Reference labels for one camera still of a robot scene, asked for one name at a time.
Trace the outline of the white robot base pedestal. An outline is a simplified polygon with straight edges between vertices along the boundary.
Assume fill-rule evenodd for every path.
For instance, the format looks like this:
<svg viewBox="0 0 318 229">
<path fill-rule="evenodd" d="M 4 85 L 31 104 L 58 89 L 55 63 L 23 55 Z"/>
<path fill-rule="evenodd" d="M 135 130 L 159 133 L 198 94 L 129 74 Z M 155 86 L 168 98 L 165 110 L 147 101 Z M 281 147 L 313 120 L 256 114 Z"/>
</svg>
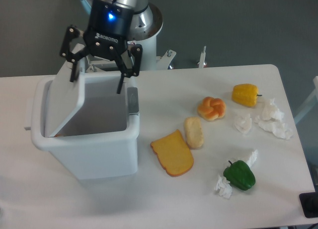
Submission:
<svg viewBox="0 0 318 229">
<path fill-rule="evenodd" d="M 133 40 L 128 42 L 129 47 L 141 44 L 143 47 L 142 61 L 140 71 L 151 70 L 171 70 L 171 62 L 176 56 L 176 52 L 168 49 L 164 55 L 157 56 L 157 37 L 150 37 L 146 40 Z M 108 60 L 90 60 L 88 61 L 88 72 L 114 71 L 116 64 Z"/>
</svg>

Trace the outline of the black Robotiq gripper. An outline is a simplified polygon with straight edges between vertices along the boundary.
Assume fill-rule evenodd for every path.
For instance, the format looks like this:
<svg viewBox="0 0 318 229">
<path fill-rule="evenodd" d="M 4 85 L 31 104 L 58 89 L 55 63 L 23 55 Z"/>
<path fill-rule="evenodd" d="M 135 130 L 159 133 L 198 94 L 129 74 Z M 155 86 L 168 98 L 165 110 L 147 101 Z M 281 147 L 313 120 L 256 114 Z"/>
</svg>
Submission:
<svg viewBox="0 0 318 229">
<path fill-rule="evenodd" d="M 70 82 L 79 77 L 79 60 L 91 54 L 107 60 L 114 60 L 121 73 L 117 94 L 121 93 L 124 78 L 137 77 L 140 74 L 143 47 L 131 45 L 127 50 L 127 37 L 134 11 L 129 6 L 112 3 L 110 0 L 93 0 L 86 31 L 83 33 L 76 26 L 66 28 L 60 48 L 60 56 L 72 64 Z M 73 53 L 71 42 L 83 34 L 86 47 Z M 120 55 L 127 50 L 123 59 Z"/>
</svg>

